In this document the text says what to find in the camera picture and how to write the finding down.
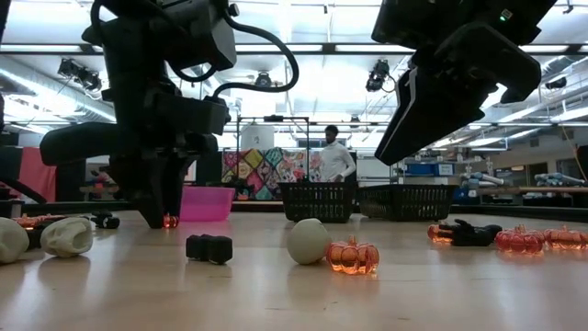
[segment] white shirt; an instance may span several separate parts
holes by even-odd
[[[356,171],[356,163],[353,162],[351,154],[345,146],[337,141],[322,149],[321,161],[322,182],[333,181],[337,175],[345,178]]]

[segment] beige ball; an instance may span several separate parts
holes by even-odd
[[[298,222],[288,235],[286,247],[290,257],[301,265],[320,261],[326,254],[331,236],[316,219]]]
[[[14,220],[0,217],[0,264],[18,260],[27,248],[27,231]]]

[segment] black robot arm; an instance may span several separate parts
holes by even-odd
[[[502,103],[537,88],[537,61],[520,50],[539,34],[556,0],[384,0],[372,39],[415,49],[396,86],[398,107],[376,151],[386,165],[480,120],[481,104],[507,87]]]
[[[118,16],[99,19],[101,7]],[[216,138],[231,120],[220,93],[228,88],[260,92],[291,89],[299,77],[296,59],[271,33],[238,24],[236,5],[226,0],[95,0],[92,26],[83,39],[102,47],[109,89],[102,92],[114,104],[117,123],[88,122],[50,131],[41,142],[43,162],[56,165],[98,155],[110,155],[108,174],[124,197],[152,228],[164,216],[178,216],[184,177],[202,154],[218,150]],[[287,56],[292,80],[285,86],[221,85],[202,100],[182,97],[169,79],[166,64],[188,82],[208,79],[236,62],[233,29],[275,43]],[[182,70],[207,63],[200,77]]]

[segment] pink plastic bin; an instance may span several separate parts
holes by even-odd
[[[226,221],[234,188],[184,187],[180,222]]]

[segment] white plush toy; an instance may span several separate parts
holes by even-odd
[[[0,264],[18,260],[27,248],[27,231],[14,220],[0,217]]]
[[[70,217],[55,222],[43,230],[40,246],[57,257],[74,257],[92,248],[92,223],[82,217]]]
[[[326,254],[331,237],[316,219],[303,220],[292,228],[286,246],[292,259],[301,265],[320,261]]]

